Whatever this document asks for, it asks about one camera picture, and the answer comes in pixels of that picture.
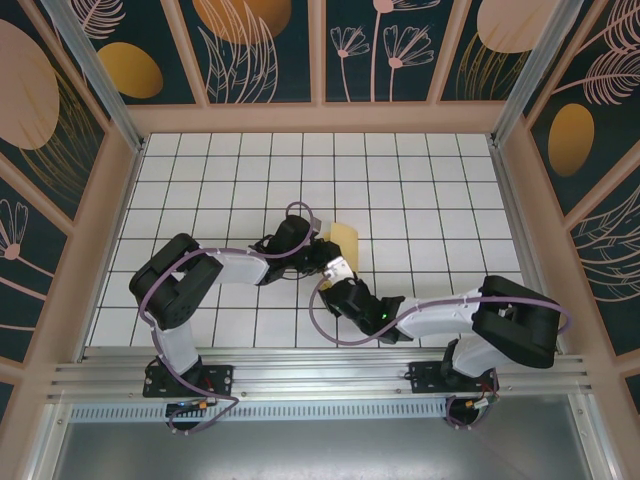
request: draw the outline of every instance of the white grid floor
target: white grid floor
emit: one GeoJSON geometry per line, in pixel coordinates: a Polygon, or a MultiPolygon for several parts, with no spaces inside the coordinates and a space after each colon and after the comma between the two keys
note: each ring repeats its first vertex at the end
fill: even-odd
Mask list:
{"type": "MultiPolygon", "coordinates": [[[[87,344],[151,345],[128,284],[174,235],[246,247],[275,233],[295,200],[327,227],[358,230],[360,276],[378,297],[463,293],[486,273],[522,282],[484,135],[153,134],[87,344]]],[[[306,311],[316,282],[214,287],[191,320],[196,345],[335,347],[306,311]]],[[[347,319],[316,316],[340,339],[362,336],[347,319]]]]}

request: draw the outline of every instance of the cable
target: cable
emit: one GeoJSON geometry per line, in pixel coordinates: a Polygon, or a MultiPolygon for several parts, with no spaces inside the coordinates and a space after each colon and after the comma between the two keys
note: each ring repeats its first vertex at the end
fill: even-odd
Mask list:
{"type": "Polygon", "coordinates": [[[419,303],[416,306],[411,307],[410,309],[405,311],[399,317],[396,317],[395,319],[393,319],[391,322],[389,322],[387,325],[382,327],[373,335],[369,335],[368,337],[365,337],[362,340],[354,340],[352,342],[349,342],[346,340],[338,340],[337,338],[333,338],[327,332],[322,330],[322,327],[320,327],[320,324],[318,323],[315,315],[313,314],[313,302],[315,301],[316,296],[320,291],[320,287],[322,287],[322,285],[328,280],[329,280],[329,277],[323,276],[322,279],[318,282],[318,284],[313,289],[313,292],[311,292],[311,298],[309,298],[309,317],[311,318],[311,323],[313,323],[313,326],[316,328],[316,330],[320,335],[322,335],[324,338],[326,338],[330,342],[335,343],[336,345],[342,345],[345,347],[355,347],[357,345],[363,345],[367,342],[375,340],[379,336],[384,335],[387,331],[391,330],[393,327],[395,327],[398,323],[400,323],[402,320],[407,318],[409,315],[413,315],[416,312],[421,312],[425,308],[439,307],[443,305],[465,305],[468,303],[513,303],[513,304],[533,305],[536,307],[549,308],[551,310],[555,310],[556,312],[560,312],[565,317],[567,317],[566,323],[562,326],[562,328],[558,330],[558,334],[566,331],[573,323],[573,320],[571,319],[571,314],[567,309],[555,303],[546,302],[544,300],[537,300],[534,298],[525,298],[525,297],[451,298],[451,299],[442,299],[442,300],[431,300],[429,302],[419,303]]]}
{"type": "Polygon", "coordinates": [[[196,387],[195,385],[191,385],[189,382],[183,379],[178,372],[174,370],[174,368],[171,366],[171,363],[165,356],[164,350],[162,349],[160,342],[158,341],[158,334],[157,334],[158,324],[155,321],[155,319],[147,316],[147,305],[149,304],[151,297],[156,293],[156,291],[158,290],[162,282],[164,282],[167,278],[169,278],[169,276],[173,272],[175,272],[178,268],[180,268],[180,266],[182,266],[192,258],[197,257],[199,255],[204,255],[205,253],[213,253],[216,255],[220,255],[222,253],[235,253],[240,255],[250,255],[250,256],[263,258],[263,259],[278,259],[278,258],[288,257],[298,252],[301,248],[303,248],[306,245],[306,243],[309,241],[309,239],[313,235],[313,225],[315,223],[315,218],[313,217],[313,212],[311,211],[311,208],[309,208],[309,206],[304,202],[292,202],[289,205],[287,205],[287,208],[285,210],[286,216],[289,215],[289,211],[291,210],[291,207],[295,205],[300,205],[309,214],[309,231],[307,232],[307,235],[305,236],[304,240],[302,240],[302,242],[300,242],[300,244],[297,247],[289,250],[288,252],[278,253],[278,254],[262,254],[262,253],[253,252],[251,250],[242,250],[238,248],[215,248],[215,247],[199,248],[198,250],[194,250],[193,252],[190,252],[187,255],[180,258],[177,262],[171,265],[171,267],[169,267],[167,271],[165,271],[162,275],[160,275],[158,280],[156,280],[156,282],[151,286],[147,294],[144,296],[144,298],[142,299],[142,302],[140,302],[140,307],[138,308],[138,315],[147,325],[149,325],[149,327],[151,327],[151,339],[153,340],[153,345],[155,346],[156,351],[158,352],[158,358],[167,368],[169,373],[178,381],[178,383],[188,388],[189,390],[195,393],[198,393],[199,395],[202,395],[204,398],[215,398],[218,400],[228,400],[231,402],[231,405],[224,408],[220,413],[218,413],[211,420],[208,420],[204,423],[200,423],[189,430],[178,430],[174,426],[173,420],[175,419],[176,415],[180,413],[180,411],[176,410],[176,412],[174,412],[173,415],[171,415],[171,417],[169,418],[169,426],[171,427],[173,433],[179,432],[182,435],[186,436],[186,435],[189,435],[190,433],[198,433],[198,432],[201,432],[202,430],[205,430],[206,428],[209,428],[220,417],[222,417],[228,411],[230,411],[233,407],[235,407],[240,401],[240,399],[238,399],[237,397],[232,397],[228,395],[221,395],[218,393],[208,392],[206,390],[196,387]]]}

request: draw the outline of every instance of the yellow sponge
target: yellow sponge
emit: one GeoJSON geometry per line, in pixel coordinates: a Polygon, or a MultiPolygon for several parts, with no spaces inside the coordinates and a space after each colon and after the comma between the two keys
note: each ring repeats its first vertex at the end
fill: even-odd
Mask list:
{"type": "Polygon", "coordinates": [[[347,261],[351,270],[358,271],[358,232],[342,223],[332,223],[331,230],[324,235],[325,240],[335,243],[340,247],[342,256],[347,261]]]}

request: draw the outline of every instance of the dark teal wallpaper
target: dark teal wallpaper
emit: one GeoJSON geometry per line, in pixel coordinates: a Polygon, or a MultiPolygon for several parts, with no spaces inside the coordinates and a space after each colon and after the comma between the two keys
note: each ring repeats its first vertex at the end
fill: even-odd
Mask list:
{"type": "Polygon", "coordinates": [[[327,0],[326,100],[426,100],[451,6],[327,0]]]}
{"type": "Polygon", "coordinates": [[[195,103],[160,0],[69,3],[127,105],[195,103]]]}
{"type": "Polygon", "coordinates": [[[616,355],[640,348],[640,167],[571,236],[616,355]]]}
{"type": "Polygon", "coordinates": [[[310,102],[307,0],[180,0],[211,103],[310,102]]]}
{"type": "Polygon", "coordinates": [[[473,0],[441,101],[506,100],[555,6],[473,0]]]}
{"type": "Polygon", "coordinates": [[[531,128],[567,214],[640,139],[640,3],[611,1],[531,128]]]}
{"type": "Polygon", "coordinates": [[[0,154],[71,219],[104,131],[16,0],[0,2],[0,154]]]}
{"type": "Polygon", "coordinates": [[[0,357],[22,362],[67,237],[0,179],[0,357]]]}
{"type": "Polygon", "coordinates": [[[7,411],[9,405],[9,399],[11,398],[11,392],[13,392],[13,385],[9,383],[0,382],[0,425],[2,425],[2,418],[4,412],[7,411]]]}

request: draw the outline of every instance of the flower illustration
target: flower illustration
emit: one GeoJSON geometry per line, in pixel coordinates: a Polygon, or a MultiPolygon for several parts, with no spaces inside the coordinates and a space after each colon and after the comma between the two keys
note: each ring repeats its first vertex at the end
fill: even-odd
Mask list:
{"type": "Polygon", "coordinates": [[[20,243],[27,229],[29,210],[20,202],[15,213],[6,199],[0,200],[0,258],[15,260],[20,257],[20,243]]]}
{"type": "Polygon", "coordinates": [[[439,3],[440,0],[418,0],[415,2],[408,0],[373,0],[373,7],[379,13],[391,13],[394,10],[423,10],[436,7],[439,3]]]}
{"type": "Polygon", "coordinates": [[[342,84],[344,85],[344,93],[347,96],[347,102],[351,101],[349,89],[347,88],[347,76],[344,72],[344,59],[347,57],[355,57],[369,52],[369,44],[364,43],[365,36],[362,33],[362,27],[347,27],[344,33],[340,27],[331,29],[331,41],[336,47],[338,56],[340,57],[340,67],[342,69],[342,84]]]}
{"type": "Polygon", "coordinates": [[[439,4],[440,0],[373,0],[373,8],[376,9],[377,14],[375,27],[373,28],[373,53],[371,55],[370,96],[372,102],[376,101],[376,51],[378,47],[378,30],[380,29],[380,17],[393,11],[410,12],[412,10],[424,10],[426,8],[437,7],[439,4]]]}
{"type": "Polygon", "coordinates": [[[398,38],[398,26],[384,29],[384,48],[391,67],[389,81],[389,101],[393,101],[393,77],[398,68],[424,65],[433,61],[433,50],[428,50],[431,39],[429,27],[418,29],[407,27],[398,38]]]}

